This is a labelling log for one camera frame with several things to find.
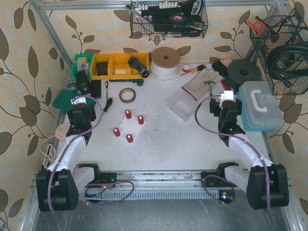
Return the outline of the black disc spool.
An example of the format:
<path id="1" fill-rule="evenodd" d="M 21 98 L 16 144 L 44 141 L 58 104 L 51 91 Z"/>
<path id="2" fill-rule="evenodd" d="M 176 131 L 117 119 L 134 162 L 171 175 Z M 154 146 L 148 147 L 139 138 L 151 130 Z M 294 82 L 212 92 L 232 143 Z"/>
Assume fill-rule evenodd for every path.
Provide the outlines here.
<path id="1" fill-rule="evenodd" d="M 260 81 L 262 73 L 260 68 L 247 60 L 235 60 L 227 68 L 226 82 L 234 90 L 238 90 L 246 81 Z"/>

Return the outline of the brown tape roll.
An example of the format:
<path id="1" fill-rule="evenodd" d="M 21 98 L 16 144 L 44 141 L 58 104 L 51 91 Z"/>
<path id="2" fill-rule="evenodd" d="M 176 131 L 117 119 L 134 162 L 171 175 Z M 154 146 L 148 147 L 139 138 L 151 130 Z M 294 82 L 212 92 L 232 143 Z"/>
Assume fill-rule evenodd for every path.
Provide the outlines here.
<path id="1" fill-rule="evenodd" d="M 136 92 L 132 88 L 124 88 L 120 91 L 119 98 L 123 103 L 132 103 L 136 99 Z"/>

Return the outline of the short red spring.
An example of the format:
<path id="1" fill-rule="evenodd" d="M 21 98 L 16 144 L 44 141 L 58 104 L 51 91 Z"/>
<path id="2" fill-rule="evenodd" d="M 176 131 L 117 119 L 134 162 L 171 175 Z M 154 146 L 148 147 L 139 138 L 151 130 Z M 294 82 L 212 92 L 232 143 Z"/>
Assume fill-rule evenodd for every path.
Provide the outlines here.
<path id="1" fill-rule="evenodd" d="M 126 136 L 126 138 L 127 138 L 127 142 L 128 142 L 128 143 L 133 143 L 134 139 L 133 139 L 133 136 L 132 136 L 131 134 L 128 134 L 128 135 Z"/>
<path id="2" fill-rule="evenodd" d="M 138 123 L 140 124 L 140 125 L 143 125 L 144 124 L 144 118 L 143 118 L 143 116 L 138 116 Z"/>

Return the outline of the grey pipe fitting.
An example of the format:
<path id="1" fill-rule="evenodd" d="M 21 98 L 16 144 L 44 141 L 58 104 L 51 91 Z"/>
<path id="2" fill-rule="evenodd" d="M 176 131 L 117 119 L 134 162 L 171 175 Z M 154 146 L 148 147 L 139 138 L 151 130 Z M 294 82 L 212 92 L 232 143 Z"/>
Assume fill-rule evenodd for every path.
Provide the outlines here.
<path id="1" fill-rule="evenodd" d="M 130 68 L 136 69 L 142 78 L 147 78 L 150 74 L 146 66 L 143 65 L 137 57 L 130 57 L 128 59 L 128 65 Z"/>

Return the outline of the large black orange screwdriver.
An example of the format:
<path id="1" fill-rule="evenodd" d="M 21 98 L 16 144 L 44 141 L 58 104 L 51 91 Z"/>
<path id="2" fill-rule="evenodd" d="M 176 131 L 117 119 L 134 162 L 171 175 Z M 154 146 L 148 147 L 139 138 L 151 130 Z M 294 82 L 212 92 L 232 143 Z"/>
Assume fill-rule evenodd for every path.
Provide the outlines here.
<path id="1" fill-rule="evenodd" d="M 113 104 L 113 98 L 112 97 L 110 97 L 107 101 L 106 101 L 106 105 L 105 105 L 105 107 L 104 107 L 104 109 L 103 109 L 103 111 L 104 112 L 107 112 L 108 111 L 108 109 L 110 108 L 110 106 Z"/>

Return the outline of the orange handled pliers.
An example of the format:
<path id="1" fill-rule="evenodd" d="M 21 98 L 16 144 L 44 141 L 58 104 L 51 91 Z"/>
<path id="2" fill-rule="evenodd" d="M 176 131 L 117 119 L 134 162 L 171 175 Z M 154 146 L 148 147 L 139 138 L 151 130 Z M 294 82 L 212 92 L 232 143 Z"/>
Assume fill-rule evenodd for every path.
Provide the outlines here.
<path id="1" fill-rule="evenodd" d="M 258 26 L 261 26 L 264 30 L 268 30 L 268 29 L 269 29 L 269 25 L 268 25 L 265 21 L 263 21 L 260 17 L 258 17 L 258 16 L 255 16 L 255 21 L 256 21 L 256 23 L 253 24 L 253 23 L 250 22 L 249 20 L 246 20 L 246 21 L 245 21 L 245 24 L 246 24 L 247 26 L 249 26 L 249 28 L 250 28 L 251 30 L 253 30 L 254 32 L 256 32 L 256 34 L 257 34 L 258 36 L 261 36 L 261 35 L 262 35 L 262 30 L 261 30 Z"/>

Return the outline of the clear plastic spring tray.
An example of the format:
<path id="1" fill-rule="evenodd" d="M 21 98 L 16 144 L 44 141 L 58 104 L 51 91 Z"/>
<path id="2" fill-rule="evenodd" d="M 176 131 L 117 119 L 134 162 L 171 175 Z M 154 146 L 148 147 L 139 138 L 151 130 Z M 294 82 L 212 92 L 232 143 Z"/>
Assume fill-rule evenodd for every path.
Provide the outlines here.
<path id="1" fill-rule="evenodd" d="M 184 90 L 177 91 L 168 99 L 169 109 L 184 122 L 187 122 L 194 115 L 198 101 Z"/>

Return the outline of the large red spring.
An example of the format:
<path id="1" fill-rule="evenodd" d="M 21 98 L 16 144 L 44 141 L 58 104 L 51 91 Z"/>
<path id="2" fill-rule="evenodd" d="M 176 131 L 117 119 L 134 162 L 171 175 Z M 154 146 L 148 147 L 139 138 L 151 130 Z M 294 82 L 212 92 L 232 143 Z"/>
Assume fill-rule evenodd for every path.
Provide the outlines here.
<path id="1" fill-rule="evenodd" d="M 131 119 L 131 118 L 132 118 L 132 115 L 131 115 L 131 111 L 130 111 L 130 110 L 126 110 L 126 111 L 125 111 L 125 115 L 126 115 L 126 118 L 127 118 L 127 119 Z"/>
<path id="2" fill-rule="evenodd" d="M 114 135 L 115 135 L 116 137 L 119 137 L 120 134 L 121 134 L 118 128 L 114 128 L 114 129 L 113 129 L 113 133 L 114 133 Z"/>

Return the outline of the green clamp tool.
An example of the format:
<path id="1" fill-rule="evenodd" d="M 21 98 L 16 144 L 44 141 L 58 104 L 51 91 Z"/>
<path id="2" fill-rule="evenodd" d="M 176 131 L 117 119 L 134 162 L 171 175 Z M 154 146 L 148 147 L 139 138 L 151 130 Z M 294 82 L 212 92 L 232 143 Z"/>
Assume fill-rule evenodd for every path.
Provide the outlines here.
<path id="1" fill-rule="evenodd" d="M 111 79 L 110 82 L 131 82 L 137 84 L 137 86 L 143 86 L 144 80 L 143 79 Z"/>

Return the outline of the white work glove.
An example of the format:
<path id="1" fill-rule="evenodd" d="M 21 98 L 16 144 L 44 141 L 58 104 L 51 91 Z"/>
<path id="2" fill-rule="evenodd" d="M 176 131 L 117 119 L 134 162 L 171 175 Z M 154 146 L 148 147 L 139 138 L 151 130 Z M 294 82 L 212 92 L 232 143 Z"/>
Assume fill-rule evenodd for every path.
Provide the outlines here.
<path id="1" fill-rule="evenodd" d="M 207 92 L 209 92 L 209 85 L 205 83 L 206 81 L 213 81 L 215 84 L 217 84 L 222 79 L 223 77 L 219 74 L 218 71 L 205 68 L 194 78 L 184 84 L 181 88 L 197 101 Z"/>

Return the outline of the black box in bin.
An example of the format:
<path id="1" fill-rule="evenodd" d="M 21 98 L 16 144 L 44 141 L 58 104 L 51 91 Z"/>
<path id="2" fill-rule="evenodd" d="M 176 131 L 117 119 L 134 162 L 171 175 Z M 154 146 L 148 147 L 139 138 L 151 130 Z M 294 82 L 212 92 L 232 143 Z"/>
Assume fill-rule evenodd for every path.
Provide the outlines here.
<path id="1" fill-rule="evenodd" d="M 98 62 L 96 64 L 96 70 L 98 76 L 108 75 L 108 62 Z"/>

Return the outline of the green storage bin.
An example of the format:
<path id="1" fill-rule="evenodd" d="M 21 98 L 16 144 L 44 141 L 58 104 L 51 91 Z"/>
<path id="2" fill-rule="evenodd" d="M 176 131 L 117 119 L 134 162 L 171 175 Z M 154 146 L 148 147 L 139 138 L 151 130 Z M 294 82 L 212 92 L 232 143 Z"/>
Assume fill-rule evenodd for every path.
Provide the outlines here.
<path id="1" fill-rule="evenodd" d="M 76 80 L 78 72 L 84 71 L 89 80 L 91 80 L 90 67 L 93 59 L 93 54 L 76 54 L 71 68 L 71 76 Z"/>

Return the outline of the small claw hammer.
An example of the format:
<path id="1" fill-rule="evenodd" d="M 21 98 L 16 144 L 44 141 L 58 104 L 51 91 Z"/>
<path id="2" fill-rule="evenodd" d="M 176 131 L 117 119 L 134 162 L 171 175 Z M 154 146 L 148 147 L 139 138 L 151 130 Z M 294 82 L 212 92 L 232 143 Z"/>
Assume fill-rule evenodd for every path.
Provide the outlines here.
<path id="1" fill-rule="evenodd" d="M 213 99 L 212 85 L 215 85 L 215 82 L 208 80 L 208 81 L 204 81 L 204 84 L 207 84 L 209 86 L 210 98 Z"/>

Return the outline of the red white tape roll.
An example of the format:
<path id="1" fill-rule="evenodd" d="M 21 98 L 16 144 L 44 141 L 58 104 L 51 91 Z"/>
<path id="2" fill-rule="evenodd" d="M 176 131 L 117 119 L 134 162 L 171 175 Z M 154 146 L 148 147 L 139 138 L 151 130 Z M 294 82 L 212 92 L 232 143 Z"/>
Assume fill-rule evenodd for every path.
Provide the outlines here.
<path id="1" fill-rule="evenodd" d="M 188 64 L 184 64 L 184 65 L 183 65 L 182 71 L 183 71 L 184 73 L 189 73 L 190 70 L 191 70 L 191 66 L 190 66 L 190 65 L 188 65 Z"/>

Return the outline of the white peg base plate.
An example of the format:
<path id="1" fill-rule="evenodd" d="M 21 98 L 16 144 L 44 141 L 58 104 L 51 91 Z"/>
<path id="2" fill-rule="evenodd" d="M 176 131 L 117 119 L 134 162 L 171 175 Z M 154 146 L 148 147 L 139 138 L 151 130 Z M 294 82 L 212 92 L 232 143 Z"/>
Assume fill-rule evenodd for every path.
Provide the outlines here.
<path id="1" fill-rule="evenodd" d="M 121 123 L 119 124 L 118 128 L 120 131 L 120 136 L 116 137 L 113 134 L 113 137 L 122 141 L 123 143 L 129 144 L 129 145 L 133 145 L 134 142 L 137 140 L 138 135 L 140 134 L 142 128 L 144 127 L 144 125 L 146 124 L 146 120 L 144 119 L 144 124 L 140 125 L 138 123 L 138 116 L 132 115 L 131 119 L 127 119 L 126 116 L 124 116 L 123 120 L 121 121 Z M 128 143 L 127 142 L 127 138 L 126 136 L 128 134 L 131 134 L 133 136 L 133 143 Z"/>

